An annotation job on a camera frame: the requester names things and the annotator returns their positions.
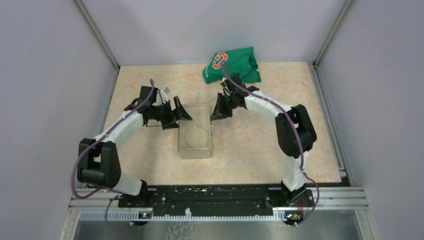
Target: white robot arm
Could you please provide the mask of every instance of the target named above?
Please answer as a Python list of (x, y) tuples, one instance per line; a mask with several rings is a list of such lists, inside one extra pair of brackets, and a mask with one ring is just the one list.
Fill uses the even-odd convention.
[[(272, 98), (266, 96), (258, 88), (254, 86), (246, 88), (238, 76), (233, 76), (231, 79), (239, 87), (249, 92), (254, 92), (257, 96), (242, 91), (232, 81), (223, 78), (221, 83), (223, 94), (218, 93), (216, 106), (210, 120), (232, 117), (233, 109), (243, 107), (261, 114), (271, 122), (275, 122), (278, 144), (286, 155), (285, 174), (281, 188), (285, 191), (286, 197), (289, 200), (293, 200), (305, 190), (305, 176), (302, 169), (305, 168), (309, 152), (312, 149), (313, 143), (317, 140), (317, 134), (306, 108), (300, 104), (291, 107), (275, 100), (272, 100), (271, 104), (270, 101)], [(290, 121), (298, 124), (296, 133), (301, 143), (301, 149), (303, 150), (303, 162), (301, 160), (296, 134), (287, 117), (275, 105), (283, 108), (290, 117)]]
[(152, 90), (152, 87), (142, 86), (140, 97), (124, 109), (119, 120), (93, 139), (85, 138), (79, 143), (81, 155), (90, 145), (98, 142), (78, 163), (76, 175), (79, 182), (113, 189), (143, 199), (148, 197), (147, 183), (144, 180), (121, 171), (118, 149), (132, 134), (146, 126), (149, 120), (160, 121), (164, 130), (178, 128), (178, 120), (192, 120), (177, 96), (173, 98), (175, 109), (171, 110), (168, 91), (167, 88), (159, 91), (157, 88)]

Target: white wall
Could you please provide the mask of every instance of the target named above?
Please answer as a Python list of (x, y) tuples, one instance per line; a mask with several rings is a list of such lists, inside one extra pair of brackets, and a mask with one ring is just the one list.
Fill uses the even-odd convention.
[(120, 65), (206, 63), (253, 46), (260, 61), (312, 61), (345, 0), (83, 0)]
[(1, 239), (59, 237), (114, 72), (72, 1), (0, 1)]
[(358, 0), (319, 70), (382, 239), (422, 239), (424, 1)]

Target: green shirt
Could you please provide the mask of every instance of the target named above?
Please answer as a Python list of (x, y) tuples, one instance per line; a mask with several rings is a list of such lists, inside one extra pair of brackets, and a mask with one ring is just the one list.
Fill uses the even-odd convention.
[(253, 47), (247, 47), (215, 53), (212, 60), (202, 71), (203, 78), (207, 84), (223, 78), (224, 74), (220, 69), (223, 61), (226, 61), (228, 65), (229, 76), (239, 75), (241, 81), (246, 84), (261, 81)]

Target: beige marble floor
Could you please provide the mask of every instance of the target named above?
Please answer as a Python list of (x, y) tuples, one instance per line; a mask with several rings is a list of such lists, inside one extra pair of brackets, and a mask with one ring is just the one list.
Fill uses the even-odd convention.
[[(140, 87), (155, 81), (170, 88), (169, 98), (182, 104), (209, 103), (213, 111), (219, 82), (206, 84), (201, 72), (206, 64), (122, 66), (113, 92), (106, 126), (139, 96)], [(306, 172), (317, 182), (340, 182), (321, 108), (306, 62), (259, 63), (264, 94), (281, 103), (306, 106), (317, 133)], [(178, 130), (143, 127), (119, 150), (122, 171), (149, 185), (279, 183), (284, 177), (285, 156), (277, 142), (276, 127), (265, 117), (238, 108), (233, 118), (211, 122), (212, 158), (181, 159), (177, 152)]]

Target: transparent container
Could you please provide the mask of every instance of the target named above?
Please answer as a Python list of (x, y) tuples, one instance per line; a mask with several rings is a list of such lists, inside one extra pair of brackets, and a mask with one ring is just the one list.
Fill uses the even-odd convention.
[(179, 121), (179, 156), (182, 159), (208, 159), (212, 157), (209, 104), (184, 104), (183, 107), (193, 120)]

